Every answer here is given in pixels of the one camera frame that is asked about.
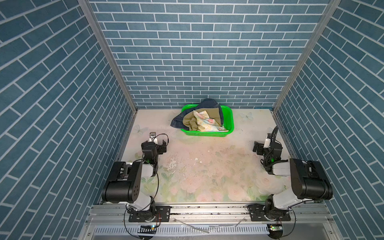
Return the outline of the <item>green plastic basket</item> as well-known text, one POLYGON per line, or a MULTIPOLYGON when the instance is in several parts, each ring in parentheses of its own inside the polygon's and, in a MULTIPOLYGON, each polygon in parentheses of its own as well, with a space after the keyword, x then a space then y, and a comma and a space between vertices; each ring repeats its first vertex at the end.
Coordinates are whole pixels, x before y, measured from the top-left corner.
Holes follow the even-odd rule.
POLYGON ((187 131, 182 129, 182 132, 187 136, 199 136, 199 137, 220 137, 224 138, 227 135, 231 134, 235 129, 233 111, 227 106, 221 105, 221 109, 223 112, 223 126, 227 130, 227 132, 199 132, 199 131, 187 131))

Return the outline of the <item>floral pastel skirt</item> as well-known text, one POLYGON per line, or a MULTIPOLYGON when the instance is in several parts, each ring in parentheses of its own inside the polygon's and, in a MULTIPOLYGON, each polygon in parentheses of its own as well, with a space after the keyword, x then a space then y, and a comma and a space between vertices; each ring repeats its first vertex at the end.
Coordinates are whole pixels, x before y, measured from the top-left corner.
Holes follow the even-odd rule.
POLYGON ((200 113, 193 111, 193 114, 197 120, 197 126, 200 132, 228 132, 228 130, 221 126, 215 119, 211 119, 207 111, 200 113))

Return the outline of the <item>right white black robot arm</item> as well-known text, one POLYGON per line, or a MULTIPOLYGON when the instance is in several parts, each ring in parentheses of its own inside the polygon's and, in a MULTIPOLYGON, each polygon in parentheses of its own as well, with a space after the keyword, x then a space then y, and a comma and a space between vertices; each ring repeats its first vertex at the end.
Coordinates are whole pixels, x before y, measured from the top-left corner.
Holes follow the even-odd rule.
POLYGON ((288 177, 291 186, 278 194, 271 194, 264 204, 247 206, 251 221, 290 221, 293 207, 309 202, 321 202, 333 197, 333 188, 319 162, 300 159, 282 160, 282 145, 254 142, 253 152, 264 158, 261 164, 273 176, 288 177))

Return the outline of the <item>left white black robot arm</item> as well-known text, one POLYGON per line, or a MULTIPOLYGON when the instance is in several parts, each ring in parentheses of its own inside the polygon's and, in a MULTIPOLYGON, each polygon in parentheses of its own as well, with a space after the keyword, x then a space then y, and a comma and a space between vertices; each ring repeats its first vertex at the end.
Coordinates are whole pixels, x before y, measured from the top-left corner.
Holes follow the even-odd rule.
POLYGON ((129 221, 144 223, 157 220, 155 197, 141 191, 142 178, 157 178, 158 158, 167 152, 168 141, 159 145, 157 139, 141 144, 143 156, 132 163, 115 162, 102 190, 102 202, 124 204, 129 221))

